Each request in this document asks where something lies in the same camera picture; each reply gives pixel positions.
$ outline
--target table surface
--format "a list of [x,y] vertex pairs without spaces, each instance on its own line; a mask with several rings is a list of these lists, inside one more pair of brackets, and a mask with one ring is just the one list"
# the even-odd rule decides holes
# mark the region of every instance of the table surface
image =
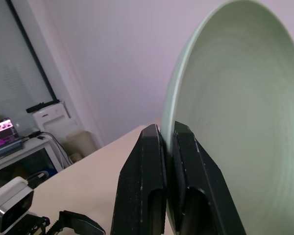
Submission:
[[[119,173],[145,126],[94,152],[59,172],[35,189],[30,211],[53,224],[59,211],[84,214],[110,234]],[[64,230],[61,235],[74,235]],[[172,235],[166,218],[165,235]]]

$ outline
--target laptop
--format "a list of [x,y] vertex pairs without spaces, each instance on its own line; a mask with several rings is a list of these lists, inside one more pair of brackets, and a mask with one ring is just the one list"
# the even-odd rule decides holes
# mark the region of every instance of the laptop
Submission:
[[23,148],[21,137],[9,118],[0,120],[0,158]]

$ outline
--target green plate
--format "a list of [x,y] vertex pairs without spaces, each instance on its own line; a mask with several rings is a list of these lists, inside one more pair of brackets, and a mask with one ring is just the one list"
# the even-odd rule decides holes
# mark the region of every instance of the green plate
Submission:
[[223,172],[247,234],[294,235],[294,43],[273,13],[231,1],[199,25],[167,90],[169,164],[176,120]]

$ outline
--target window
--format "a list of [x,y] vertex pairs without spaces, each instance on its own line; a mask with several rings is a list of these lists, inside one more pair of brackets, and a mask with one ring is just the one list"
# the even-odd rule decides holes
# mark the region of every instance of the window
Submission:
[[0,117],[21,135],[36,127],[27,108],[52,101],[43,75],[6,1],[0,0]]

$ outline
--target white wall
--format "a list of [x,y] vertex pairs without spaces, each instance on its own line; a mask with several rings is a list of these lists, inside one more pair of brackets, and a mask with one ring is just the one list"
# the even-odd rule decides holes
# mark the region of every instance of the white wall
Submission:
[[[80,90],[93,110],[93,117],[88,118],[96,120],[96,132],[104,145],[161,115],[167,83],[184,43],[200,21],[223,2],[36,1],[44,3],[66,49]],[[261,2],[294,38],[294,0]]]

